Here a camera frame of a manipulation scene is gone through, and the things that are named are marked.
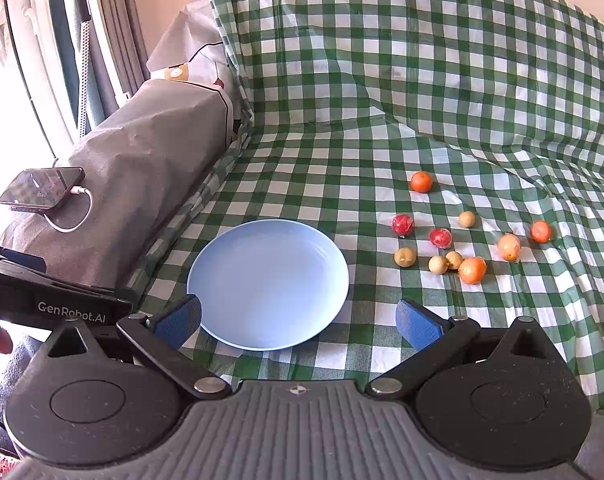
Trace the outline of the tan small fruit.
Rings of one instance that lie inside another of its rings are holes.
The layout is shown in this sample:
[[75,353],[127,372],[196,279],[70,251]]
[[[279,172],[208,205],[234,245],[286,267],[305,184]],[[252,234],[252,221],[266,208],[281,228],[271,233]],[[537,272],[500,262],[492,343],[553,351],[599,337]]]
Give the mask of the tan small fruit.
[[457,271],[465,260],[465,258],[459,252],[448,252],[445,255],[448,268],[452,271]]
[[401,247],[393,255],[394,262],[400,268],[410,268],[417,259],[417,254],[410,247]]
[[472,211],[463,211],[458,216],[458,223],[462,228],[471,229],[477,221],[476,215]]
[[428,262],[429,271],[436,275],[444,274],[449,267],[450,264],[448,263],[447,258],[443,256],[433,256]]

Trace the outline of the orange fruit front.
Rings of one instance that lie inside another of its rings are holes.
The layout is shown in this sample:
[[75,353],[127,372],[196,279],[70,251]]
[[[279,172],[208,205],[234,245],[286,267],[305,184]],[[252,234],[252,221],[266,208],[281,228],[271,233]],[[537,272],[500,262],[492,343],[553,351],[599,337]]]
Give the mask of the orange fruit front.
[[462,260],[458,268],[458,277],[467,285],[475,285],[482,281],[488,266],[480,257],[471,257]]

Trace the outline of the orange fruit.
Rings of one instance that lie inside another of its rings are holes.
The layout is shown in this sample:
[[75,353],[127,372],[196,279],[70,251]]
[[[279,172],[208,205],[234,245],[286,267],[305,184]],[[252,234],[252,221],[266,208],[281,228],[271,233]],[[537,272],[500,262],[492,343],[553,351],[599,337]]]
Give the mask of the orange fruit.
[[431,191],[433,185],[433,179],[431,174],[425,171],[415,172],[409,180],[410,188],[420,194],[427,194]]
[[530,226],[530,237],[538,244],[546,244],[552,238],[552,227],[544,220],[537,220]]
[[520,256],[521,242],[515,234],[504,234],[497,243],[497,250],[505,261],[517,261]]
[[458,277],[467,285],[475,285],[482,281],[488,266],[480,257],[471,257],[462,260],[458,268]]

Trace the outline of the red fruit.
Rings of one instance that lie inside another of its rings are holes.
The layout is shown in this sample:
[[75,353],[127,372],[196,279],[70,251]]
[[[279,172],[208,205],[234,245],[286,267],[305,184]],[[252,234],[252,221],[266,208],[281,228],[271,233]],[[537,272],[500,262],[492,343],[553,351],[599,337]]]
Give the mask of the red fruit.
[[398,237],[409,236],[414,229],[414,219],[408,214],[396,214],[391,221],[391,228]]
[[448,229],[436,228],[430,232],[429,240],[434,247],[439,249],[447,249],[452,246],[453,235]]

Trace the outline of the black smartphone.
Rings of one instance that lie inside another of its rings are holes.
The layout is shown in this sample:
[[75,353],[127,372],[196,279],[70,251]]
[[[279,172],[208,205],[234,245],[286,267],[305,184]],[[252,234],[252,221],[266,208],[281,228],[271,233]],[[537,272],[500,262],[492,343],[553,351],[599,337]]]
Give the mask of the black smartphone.
[[36,214],[53,211],[84,178],[85,171],[81,167],[25,169],[0,194],[0,205]]

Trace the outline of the blue round plate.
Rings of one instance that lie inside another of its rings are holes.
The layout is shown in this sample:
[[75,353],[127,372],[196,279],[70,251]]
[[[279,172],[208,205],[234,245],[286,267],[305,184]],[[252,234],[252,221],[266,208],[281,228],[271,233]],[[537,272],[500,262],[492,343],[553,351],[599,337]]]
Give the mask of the blue round plate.
[[265,219],[215,237],[192,264],[186,292],[201,304],[201,328],[231,347],[290,348],[339,314],[349,268],[327,235],[307,224]]

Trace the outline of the white orange label tag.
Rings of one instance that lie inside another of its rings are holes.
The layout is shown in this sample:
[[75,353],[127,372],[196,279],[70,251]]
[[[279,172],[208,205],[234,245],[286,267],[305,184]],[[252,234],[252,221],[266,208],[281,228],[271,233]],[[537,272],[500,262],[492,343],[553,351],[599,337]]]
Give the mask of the white orange label tag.
[[168,67],[163,72],[163,77],[166,80],[188,81],[189,70],[187,64],[180,64],[173,67]]

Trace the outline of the white striped pole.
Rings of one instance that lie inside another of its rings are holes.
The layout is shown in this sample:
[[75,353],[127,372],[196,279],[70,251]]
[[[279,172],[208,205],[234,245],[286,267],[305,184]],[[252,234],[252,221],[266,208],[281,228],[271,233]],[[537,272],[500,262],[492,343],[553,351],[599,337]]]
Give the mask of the white striped pole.
[[87,131],[87,92],[90,52],[90,21],[83,22],[80,29],[80,65],[78,66],[78,136]]

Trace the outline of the grey curtain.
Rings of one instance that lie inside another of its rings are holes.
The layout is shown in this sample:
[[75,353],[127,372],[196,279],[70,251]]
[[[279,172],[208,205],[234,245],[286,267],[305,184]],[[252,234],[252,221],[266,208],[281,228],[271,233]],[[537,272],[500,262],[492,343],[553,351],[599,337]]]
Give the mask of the grey curtain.
[[88,0],[104,69],[117,106],[149,78],[135,0]]

